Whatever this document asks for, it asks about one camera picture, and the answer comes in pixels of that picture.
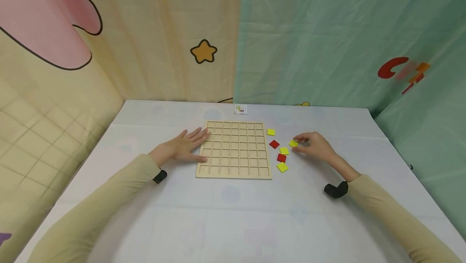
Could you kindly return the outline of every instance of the white tablecloth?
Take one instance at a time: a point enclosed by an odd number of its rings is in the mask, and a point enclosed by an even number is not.
[[[205,120],[264,122],[281,144],[319,131],[359,172],[370,175],[466,262],[466,243],[371,118],[360,108],[126,101],[16,262],[27,262],[47,229],[139,153],[148,153]],[[291,153],[273,180],[195,178],[195,163],[164,167],[120,210],[89,262],[410,262],[384,228],[350,198],[331,199],[341,177],[327,165]]]

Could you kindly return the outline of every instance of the wooden grid board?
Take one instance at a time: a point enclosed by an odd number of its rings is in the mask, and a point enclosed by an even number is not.
[[[272,179],[264,124],[205,122],[211,135],[200,149],[207,161],[197,163],[198,178]]]

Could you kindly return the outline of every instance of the black wristband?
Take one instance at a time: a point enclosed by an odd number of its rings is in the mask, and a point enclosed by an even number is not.
[[[160,170],[160,173],[153,178],[153,181],[157,184],[159,184],[160,182],[162,182],[163,179],[165,179],[167,177],[167,173],[165,170]]]

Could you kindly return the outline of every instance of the star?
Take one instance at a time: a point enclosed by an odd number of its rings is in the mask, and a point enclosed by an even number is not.
[[[208,40],[203,39],[199,45],[192,48],[190,52],[196,58],[196,62],[198,64],[202,64],[204,61],[212,63],[214,61],[214,54],[217,52],[217,48],[211,46]]]

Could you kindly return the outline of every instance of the cartoon print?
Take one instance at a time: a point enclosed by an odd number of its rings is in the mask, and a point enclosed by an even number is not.
[[[392,71],[392,69],[398,65],[408,62],[408,60],[408,57],[393,58],[392,60],[389,60],[388,62],[383,64],[382,67],[380,67],[377,75],[382,79],[392,78],[396,74]],[[411,87],[414,86],[414,83],[419,83],[424,78],[424,73],[429,68],[430,64],[428,63],[417,64],[414,61],[410,61],[405,67],[403,67],[401,71],[398,73],[398,75],[395,77],[396,81],[404,79],[406,76],[409,75],[409,73],[413,72],[414,70],[416,70],[418,73],[408,80],[410,84],[401,94],[405,94],[409,89],[411,89]]]
[[[9,238],[11,238],[12,234],[11,233],[0,233],[0,246],[2,245],[2,243],[6,240],[8,240]]]
[[[92,59],[73,28],[102,32],[91,0],[0,0],[0,30],[38,58],[63,70],[78,70]]]
[[[191,54],[196,59],[196,63],[202,64],[204,61],[212,63],[214,61],[214,54],[217,52],[215,46],[211,46],[206,39],[201,40],[199,45],[190,50]]]

